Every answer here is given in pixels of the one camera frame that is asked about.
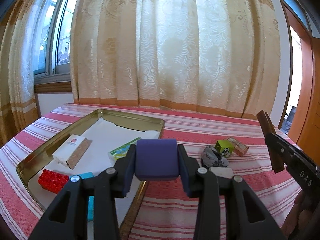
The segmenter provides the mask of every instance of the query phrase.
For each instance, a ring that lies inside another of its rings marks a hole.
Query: red lego brick
[[[40,175],[38,183],[42,188],[57,194],[68,182],[68,180],[68,175],[45,169]]]

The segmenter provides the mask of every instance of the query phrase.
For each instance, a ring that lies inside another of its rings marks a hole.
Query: sheer curtain
[[[45,0],[17,0],[0,22],[0,146],[38,118],[31,44]]]
[[[76,102],[254,118],[280,70],[271,0],[78,0]]]

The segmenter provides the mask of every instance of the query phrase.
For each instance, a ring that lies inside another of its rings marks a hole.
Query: hand
[[[305,229],[308,222],[312,218],[312,212],[309,210],[303,210],[301,213],[299,213],[304,197],[304,192],[300,191],[294,200],[293,207],[291,208],[289,214],[287,215],[281,227],[281,231],[287,239],[289,238],[289,236],[291,235],[291,233],[297,225],[299,231],[302,231]]]

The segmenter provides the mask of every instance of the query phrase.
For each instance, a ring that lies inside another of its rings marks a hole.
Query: cartoon cube
[[[228,158],[234,150],[234,145],[228,140],[218,140],[215,146],[216,150],[225,158]]]

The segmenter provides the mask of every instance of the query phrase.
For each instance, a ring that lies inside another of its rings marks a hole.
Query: gold metal tray
[[[28,155],[22,162],[17,166],[17,173],[26,187],[29,194],[35,200],[35,202],[45,211],[44,206],[37,200],[33,193],[28,188],[30,179],[35,176],[41,169],[43,169],[52,160],[52,154],[56,149],[69,138],[71,134],[81,135],[89,127],[91,127],[100,117],[104,120],[114,123],[115,125],[125,127],[132,130],[146,131],[156,130],[160,132],[159,138],[162,136],[164,130],[164,120],[143,116],[139,114],[131,114],[121,111],[97,109],[92,113],[86,115],[75,123],[71,124],[61,132],[57,133],[51,139],[46,141],[38,149]],[[138,188],[138,191],[131,203],[131,206],[120,226],[121,239],[127,239],[130,231],[137,217],[140,209],[145,191],[148,183],[142,181]]]

